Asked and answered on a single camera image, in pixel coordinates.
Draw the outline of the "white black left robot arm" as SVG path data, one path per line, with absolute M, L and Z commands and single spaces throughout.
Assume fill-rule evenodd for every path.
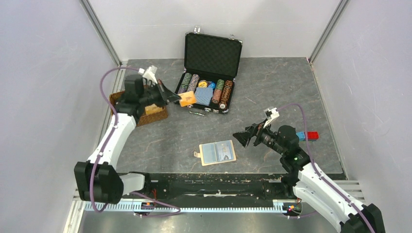
M 181 97 L 169 90 L 154 75 L 128 75 L 125 91 L 114 105 L 111 122 L 96 150 L 85 162 L 74 167 L 74 176 L 81 200 L 94 203 L 117 204 L 131 192 L 141 198 L 151 195 L 153 185 L 142 173 L 120 175 L 117 163 L 127 138 L 136 128 L 145 107 L 164 107 Z

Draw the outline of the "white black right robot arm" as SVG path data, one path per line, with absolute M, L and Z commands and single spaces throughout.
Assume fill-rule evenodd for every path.
M 287 174 L 281 178 L 281 193 L 287 198 L 299 198 L 323 216 L 339 233 L 383 233 L 384 221 L 380 209 L 365 205 L 338 186 L 299 146 L 299 137 L 292 126 L 283 125 L 276 132 L 263 123 L 252 124 L 233 136 L 247 147 L 264 144 L 280 154 Z

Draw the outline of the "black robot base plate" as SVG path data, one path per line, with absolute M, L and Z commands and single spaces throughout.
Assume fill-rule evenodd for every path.
M 270 207 L 297 203 L 276 173 L 145 173 L 140 193 L 177 207 Z

